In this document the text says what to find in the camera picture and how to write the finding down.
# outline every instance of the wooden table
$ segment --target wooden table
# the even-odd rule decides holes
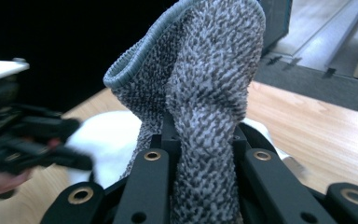
[[[257,82],[249,92],[247,117],[265,124],[276,147],[306,167],[302,183],[320,192],[335,182],[358,185],[358,112]],[[65,116],[84,120],[125,109],[105,89]],[[38,223],[67,186],[64,169],[37,169],[15,197],[0,202],[0,223]]]

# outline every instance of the gray floor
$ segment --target gray floor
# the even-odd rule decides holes
[[[358,64],[358,0],[349,0],[341,5],[336,2],[339,10],[335,8],[334,11],[328,11],[334,7],[321,10],[323,7],[319,0],[296,1],[298,6],[294,10],[301,8],[312,14],[293,13],[290,27],[299,29],[301,26],[298,25],[304,21],[320,17],[309,22],[317,26],[312,29],[316,32],[304,36],[306,32],[292,29],[282,44],[278,42],[276,48],[264,57],[255,79],[358,111],[358,78],[353,77]],[[296,41],[301,38],[306,39],[306,43]],[[298,46],[284,49],[291,40]],[[280,60],[267,65],[274,58]]]

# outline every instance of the cloth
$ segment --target cloth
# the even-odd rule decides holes
[[[137,153],[173,115],[182,156],[172,223],[232,223],[239,213],[231,141],[263,46],[255,0],[182,0],[106,72],[103,82],[141,121]]]

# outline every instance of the black background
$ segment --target black background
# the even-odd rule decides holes
[[[23,58],[17,102],[65,112],[175,0],[0,1],[0,60]]]

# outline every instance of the towel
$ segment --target towel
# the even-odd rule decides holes
[[[239,214],[231,142],[263,46],[255,0],[182,0],[164,12],[103,82],[142,122],[126,171],[173,115],[182,142],[172,223],[233,223]]]

